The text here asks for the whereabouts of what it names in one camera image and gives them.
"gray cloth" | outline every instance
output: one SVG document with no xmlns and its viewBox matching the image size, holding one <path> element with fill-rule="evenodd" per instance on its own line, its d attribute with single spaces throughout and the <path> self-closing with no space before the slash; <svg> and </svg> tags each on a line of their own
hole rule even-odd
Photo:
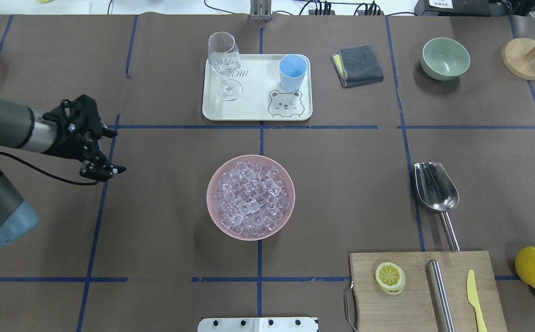
<svg viewBox="0 0 535 332">
<path fill-rule="evenodd" d="M 339 79 L 345 88 L 353 88 L 384 80 L 382 68 L 371 45 L 354 46 L 339 50 L 343 69 L 347 73 L 347 78 L 345 79 L 335 65 L 333 55 L 335 54 L 331 55 L 331 61 L 333 61 L 335 70 L 337 70 Z"/>
</svg>

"lime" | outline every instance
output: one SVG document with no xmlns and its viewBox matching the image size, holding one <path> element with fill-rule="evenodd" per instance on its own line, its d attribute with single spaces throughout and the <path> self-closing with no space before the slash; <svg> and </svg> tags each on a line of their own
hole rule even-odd
<svg viewBox="0 0 535 332">
<path fill-rule="evenodd" d="M 394 263 L 384 262 L 378 265 L 375 277 L 377 284 L 387 294 L 398 295 L 405 288 L 405 273 Z"/>
<path fill-rule="evenodd" d="M 535 248 L 527 246 L 517 253 L 515 270 L 520 279 L 535 288 Z"/>
</svg>

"cutting board handle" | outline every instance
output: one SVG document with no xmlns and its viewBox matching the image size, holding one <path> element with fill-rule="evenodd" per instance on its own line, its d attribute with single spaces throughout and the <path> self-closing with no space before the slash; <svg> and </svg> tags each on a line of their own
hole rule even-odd
<svg viewBox="0 0 535 332">
<path fill-rule="evenodd" d="M 351 319 L 349 319 L 349 293 L 351 293 L 353 298 L 355 299 L 355 294 L 353 292 L 353 280 L 351 281 L 351 284 L 349 284 L 349 288 L 347 289 L 347 292 L 345 293 L 345 319 L 347 319 L 347 322 L 349 322 L 349 325 L 351 325 L 351 328 L 353 328 L 353 332 L 358 332 L 357 328 L 355 328 L 355 326 L 351 322 Z M 357 309 L 355 310 L 355 317 L 357 320 L 357 317 L 358 317 Z"/>
</svg>

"lemon slice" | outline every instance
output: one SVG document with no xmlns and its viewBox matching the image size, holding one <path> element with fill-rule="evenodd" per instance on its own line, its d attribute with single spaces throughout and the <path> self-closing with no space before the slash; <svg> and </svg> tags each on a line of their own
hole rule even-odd
<svg viewBox="0 0 535 332">
<path fill-rule="evenodd" d="M 405 273 L 394 263 L 384 262 L 378 265 L 375 277 L 378 285 L 387 294 L 398 295 L 405 288 Z"/>
</svg>

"wooden cutting board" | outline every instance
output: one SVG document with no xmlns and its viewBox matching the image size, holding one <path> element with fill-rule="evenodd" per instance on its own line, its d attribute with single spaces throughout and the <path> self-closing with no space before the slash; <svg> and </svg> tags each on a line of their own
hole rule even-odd
<svg viewBox="0 0 535 332">
<path fill-rule="evenodd" d="M 484 322 L 489 332 L 507 332 L 503 309 L 488 252 L 375 252 L 350 254 L 351 277 L 359 332 L 435 332 L 438 330 L 432 288 L 425 269 L 427 262 L 440 263 L 448 303 L 456 332 L 475 332 L 476 317 L 468 303 L 468 270 L 476 274 L 476 288 Z M 376 267 L 392 262 L 406 274 L 401 294 L 390 296 L 374 279 Z"/>
</svg>

